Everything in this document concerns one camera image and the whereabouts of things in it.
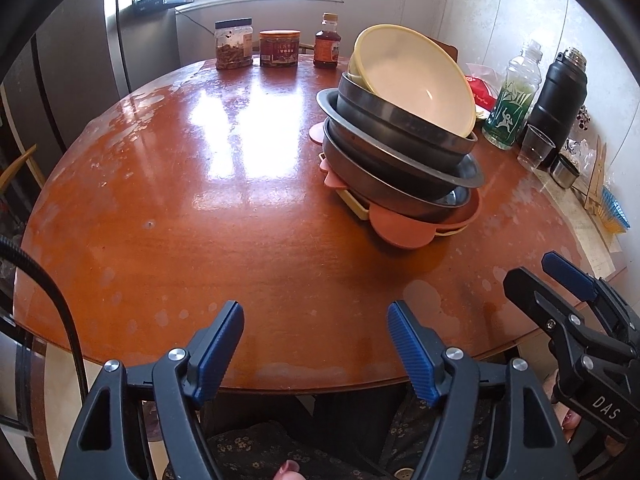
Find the person right hand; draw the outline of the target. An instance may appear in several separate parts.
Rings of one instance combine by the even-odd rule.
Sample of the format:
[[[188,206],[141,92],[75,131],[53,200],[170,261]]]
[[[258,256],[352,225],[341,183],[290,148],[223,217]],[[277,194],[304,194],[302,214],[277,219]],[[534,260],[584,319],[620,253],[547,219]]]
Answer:
[[[558,378],[558,373],[559,371],[555,370],[554,372],[549,374],[544,380],[542,388],[544,388],[544,392],[551,402],[551,406],[563,431],[565,440],[569,441],[574,436],[575,430],[577,429],[582,418],[576,412],[555,399],[554,386],[556,383],[556,378]]]

